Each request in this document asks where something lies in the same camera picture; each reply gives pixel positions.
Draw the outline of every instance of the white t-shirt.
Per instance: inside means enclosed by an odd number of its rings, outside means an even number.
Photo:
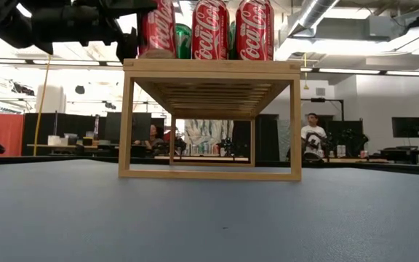
[[[310,127],[308,125],[308,126],[302,127],[302,138],[306,139],[307,134],[310,132],[315,132],[316,134],[321,135],[323,138],[326,137],[326,132],[324,131],[322,127],[318,127],[318,126]],[[318,149],[321,149],[320,139],[317,138],[315,135],[311,135],[310,138],[308,139],[308,142],[312,143],[313,140],[314,140],[313,144],[318,145]],[[311,152],[311,151],[316,151],[316,149],[310,148],[309,146],[307,146],[306,152]]]

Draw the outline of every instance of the shelf frame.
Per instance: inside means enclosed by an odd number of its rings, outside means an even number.
[[[169,170],[130,169],[133,87],[137,83],[171,118],[245,120],[251,123],[250,163],[175,162],[170,151]],[[257,171],[255,117],[283,90],[290,87],[290,173]],[[119,177],[194,178],[223,180],[294,180],[302,178],[300,64],[274,61],[131,59],[124,61],[124,93],[119,145]],[[175,138],[171,135],[170,148]],[[227,171],[179,170],[179,165],[224,166]],[[231,172],[231,167],[255,167],[254,172]]]

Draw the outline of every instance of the red partition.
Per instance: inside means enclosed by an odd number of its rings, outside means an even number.
[[[0,144],[6,152],[0,156],[20,156],[22,151],[23,115],[0,114]]]

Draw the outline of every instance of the man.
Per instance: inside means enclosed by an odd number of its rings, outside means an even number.
[[[309,113],[308,125],[302,128],[302,144],[305,152],[317,154],[321,149],[321,139],[326,137],[324,129],[318,126],[318,116],[315,113]]]

